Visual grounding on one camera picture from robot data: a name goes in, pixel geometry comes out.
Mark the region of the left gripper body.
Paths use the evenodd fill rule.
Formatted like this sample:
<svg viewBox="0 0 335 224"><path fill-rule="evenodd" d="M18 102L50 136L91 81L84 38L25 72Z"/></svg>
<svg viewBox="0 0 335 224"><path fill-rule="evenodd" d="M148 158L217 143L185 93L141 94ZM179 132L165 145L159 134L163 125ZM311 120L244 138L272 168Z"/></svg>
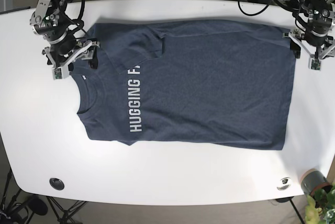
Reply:
<svg viewBox="0 0 335 224"><path fill-rule="evenodd" d="M334 28L334 11L310 9L304 12L304 16L307 20L298 17L298 22L305 29L304 40L322 50L332 46L334 37L330 32Z"/></svg>

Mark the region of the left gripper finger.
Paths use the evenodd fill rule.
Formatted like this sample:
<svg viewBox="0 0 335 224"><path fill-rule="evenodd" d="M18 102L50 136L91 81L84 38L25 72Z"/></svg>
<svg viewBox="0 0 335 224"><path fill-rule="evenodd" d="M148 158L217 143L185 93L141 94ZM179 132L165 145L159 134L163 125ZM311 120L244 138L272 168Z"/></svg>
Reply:
<svg viewBox="0 0 335 224"><path fill-rule="evenodd" d="M303 44L304 35L305 33L299 29L292 29L285 34L285 38L290 39L290 51L293 52L296 59L300 59L302 50L309 54L309 50Z"/></svg>
<svg viewBox="0 0 335 224"><path fill-rule="evenodd" d="M332 45L324 45L324 47L317 47L316 52L310 55L309 58L309 69L320 71L321 63L324 59L332 57L334 58L334 43Z"/></svg>

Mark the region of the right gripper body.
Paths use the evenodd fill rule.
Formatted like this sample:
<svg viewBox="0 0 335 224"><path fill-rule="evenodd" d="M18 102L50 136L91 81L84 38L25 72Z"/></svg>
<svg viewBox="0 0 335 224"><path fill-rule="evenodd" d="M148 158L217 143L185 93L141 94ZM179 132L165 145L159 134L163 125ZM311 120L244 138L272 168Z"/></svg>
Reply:
<svg viewBox="0 0 335 224"><path fill-rule="evenodd" d="M74 36L74 34L78 31L78 28L73 30L69 28L58 28L46 33L43 36L43 38L50 43L50 53L56 64L65 62L66 59L72 54L72 51L76 47L77 41L80 39Z"/></svg>

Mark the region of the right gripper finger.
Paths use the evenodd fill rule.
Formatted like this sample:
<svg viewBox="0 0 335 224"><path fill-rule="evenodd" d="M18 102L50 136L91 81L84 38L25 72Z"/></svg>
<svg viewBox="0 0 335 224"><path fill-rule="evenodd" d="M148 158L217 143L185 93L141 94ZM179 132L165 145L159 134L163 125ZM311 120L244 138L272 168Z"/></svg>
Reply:
<svg viewBox="0 0 335 224"><path fill-rule="evenodd" d="M91 69L96 70L98 68L97 49L100 48L100 42L97 38L77 41L75 51L85 48L89 43L91 43L91 45L85 51L81 52L78 56L76 56L74 62L76 60L86 61Z"/></svg>
<svg viewBox="0 0 335 224"><path fill-rule="evenodd" d="M52 75L54 80L63 80L70 76L69 65L75 61L75 56L67 58L65 62L56 64L51 52L47 52L47 57L52 63Z"/></svg>

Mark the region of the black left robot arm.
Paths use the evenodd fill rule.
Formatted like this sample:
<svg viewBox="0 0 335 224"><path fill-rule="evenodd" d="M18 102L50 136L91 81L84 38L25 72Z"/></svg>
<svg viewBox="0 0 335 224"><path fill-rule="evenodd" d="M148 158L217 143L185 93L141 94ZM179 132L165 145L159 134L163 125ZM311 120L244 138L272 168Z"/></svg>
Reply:
<svg viewBox="0 0 335 224"><path fill-rule="evenodd" d="M291 50L295 58L300 57L301 50L309 54L308 67L320 71L324 59L334 57L334 3L327 0L290 0L285 5L279 0L264 0L265 7L253 14L242 12L246 16L256 16L264 12L271 3L291 13L295 28L283 34L291 41Z"/></svg>

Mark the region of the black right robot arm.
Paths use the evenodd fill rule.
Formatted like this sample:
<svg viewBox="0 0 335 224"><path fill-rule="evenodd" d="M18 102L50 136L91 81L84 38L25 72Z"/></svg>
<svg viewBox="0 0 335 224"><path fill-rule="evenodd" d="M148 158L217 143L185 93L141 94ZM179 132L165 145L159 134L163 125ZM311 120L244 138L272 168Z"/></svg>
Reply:
<svg viewBox="0 0 335 224"><path fill-rule="evenodd" d="M85 1L81 0L79 15L76 19L66 13L68 3L73 0L38 0L36 10L30 18L30 26L35 35L42 36L49 43L42 54L52 67L55 80L65 79L73 71L76 60L88 62L92 69L98 67L96 38L76 37L78 31L84 32Z"/></svg>

